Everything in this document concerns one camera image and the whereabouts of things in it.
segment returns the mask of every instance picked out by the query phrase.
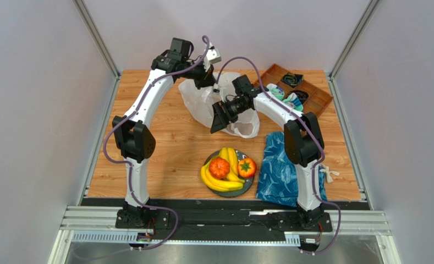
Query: wooden tray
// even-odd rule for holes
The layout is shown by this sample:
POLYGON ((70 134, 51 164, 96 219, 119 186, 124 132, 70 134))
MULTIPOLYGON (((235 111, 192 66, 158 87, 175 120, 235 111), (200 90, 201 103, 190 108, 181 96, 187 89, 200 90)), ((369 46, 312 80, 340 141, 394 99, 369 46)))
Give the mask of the wooden tray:
MULTIPOLYGON (((307 92, 309 97, 303 104, 303 112, 313 112, 317 117, 319 117, 324 110, 326 110, 334 97, 306 80, 303 80, 303 82, 301 82, 301 84, 297 87, 291 88, 289 85, 281 81, 282 77, 287 73, 294 72, 291 72, 278 64, 273 64, 261 75, 262 84, 264 86, 267 86, 268 84, 276 84, 282 88, 285 94, 288 94, 292 90, 301 90, 307 92)), ((259 81, 256 80, 253 85, 259 86, 259 81)))

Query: blue fabric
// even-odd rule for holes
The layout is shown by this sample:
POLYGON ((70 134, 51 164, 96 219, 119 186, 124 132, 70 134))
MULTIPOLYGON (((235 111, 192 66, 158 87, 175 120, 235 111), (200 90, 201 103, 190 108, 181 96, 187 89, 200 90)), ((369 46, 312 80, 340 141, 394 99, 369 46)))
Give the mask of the blue fabric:
MULTIPOLYGON (((324 177, 325 173, 319 172, 319 191, 321 198, 327 201, 324 177)), ((285 154, 282 132, 273 132, 266 136, 266 148, 256 197, 267 202, 296 207, 298 199, 296 170, 295 165, 285 154)))

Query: black cable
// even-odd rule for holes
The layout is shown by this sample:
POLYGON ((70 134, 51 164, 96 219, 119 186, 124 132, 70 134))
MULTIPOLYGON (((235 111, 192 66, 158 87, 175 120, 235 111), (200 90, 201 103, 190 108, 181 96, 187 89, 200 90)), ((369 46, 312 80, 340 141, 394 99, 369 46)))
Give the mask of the black cable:
POLYGON ((226 96, 225 96, 225 101, 228 101, 228 96, 233 96, 233 98, 236 97, 236 96, 234 96, 234 95, 226 95, 226 96))
POLYGON ((191 51, 189 52, 188 58, 191 57, 191 55, 193 54, 193 51, 194 51, 194 44, 191 42, 191 51))
POLYGON ((193 64, 197 61, 197 60, 199 60, 199 58, 200 57, 202 57, 202 55, 199 55, 197 58, 195 58, 195 59, 189 59, 188 61, 191 61, 191 62, 193 62, 193 64))

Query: gray wall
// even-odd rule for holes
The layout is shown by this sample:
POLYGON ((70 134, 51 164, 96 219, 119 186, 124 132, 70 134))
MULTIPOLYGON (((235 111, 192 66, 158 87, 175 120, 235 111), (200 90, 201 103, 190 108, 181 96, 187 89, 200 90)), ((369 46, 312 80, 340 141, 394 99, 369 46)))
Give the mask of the gray wall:
MULTIPOLYGON (((201 36, 216 45, 223 61, 247 56, 261 69, 331 70, 369 0, 85 0, 120 70, 149 69, 172 37, 201 36)), ((250 68, 234 62, 229 68, 250 68)))
POLYGON ((383 0, 337 78, 403 263, 434 263, 434 1, 383 0))
POLYGON ((113 77, 71 0, 0 1, 0 263, 46 263, 113 77))

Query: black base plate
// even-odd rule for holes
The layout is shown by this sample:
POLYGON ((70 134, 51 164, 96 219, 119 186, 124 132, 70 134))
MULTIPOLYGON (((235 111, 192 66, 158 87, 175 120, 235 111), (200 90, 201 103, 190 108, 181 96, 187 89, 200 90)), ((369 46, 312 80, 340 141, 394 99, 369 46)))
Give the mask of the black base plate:
MULTIPOLYGON (((107 201, 113 206, 124 202, 122 199, 84 199, 82 205, 104 206, 107 201)), ((317 222, 311 229, 302 228, 295 208, 262 201, 150 199, 150 205, 170 207, 177 212, 179 228, 173 235, 172 239, 175 240, 285 241, 284 232, 320 231, 317 222), (264 209, 282 211, 250 215, 251 211, 262 212, 264 209)), ((151 210, 150 217, 155 219, 154 239, 165 238, 174 227, 174 215, 167 211, 151 210)), ((321 223, 324 232, 332 231, 328 213, 323 213, 317 221, 321 223)), ((116 227, 137 229, 137 226, 125 224, 118 219, 116 227)))
MULTIPOLYGON (((118 211, 118 216, 116 217, 116 228, 121 229, 138 229, 138 228, 147 228, 147 225, 143 227, 138 227, 132 221, 125 222, 123 221, 124 214, 127 214, 123 209, 118 211)), ((155 229, 167 229, 169 227, 169 212, 164 210, 150 210, 150 220, 155 220, 155 229)))

